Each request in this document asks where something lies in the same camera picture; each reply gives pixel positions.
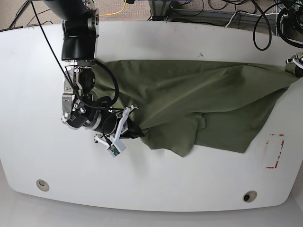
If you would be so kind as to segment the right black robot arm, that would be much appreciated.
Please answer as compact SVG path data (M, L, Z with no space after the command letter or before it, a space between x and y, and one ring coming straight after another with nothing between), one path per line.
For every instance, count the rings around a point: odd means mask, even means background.
M62 95L62 121L72 129L96 131L95 141L111 146L114 139L135 139L142 130L129 119L133 110L114 108L118 82L112 71L96 59L99 13L86 0L46 0L49 9L62 19L62 69L65 89ZM93 66L104 69L114 85L114 96L95 100L92 90L96 77Z

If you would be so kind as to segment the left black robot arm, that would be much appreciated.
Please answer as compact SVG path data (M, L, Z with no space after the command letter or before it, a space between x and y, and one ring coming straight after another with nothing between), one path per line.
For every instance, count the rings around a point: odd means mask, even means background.
M278 35L284 42L292 47L299 48L300 51L285 62L285 71L295 75L297 78L303 77L303 43L293 41L293 37L288 35L288 31L303 33L303 2L301 0L282 0L284 8L276 18L276 29Z

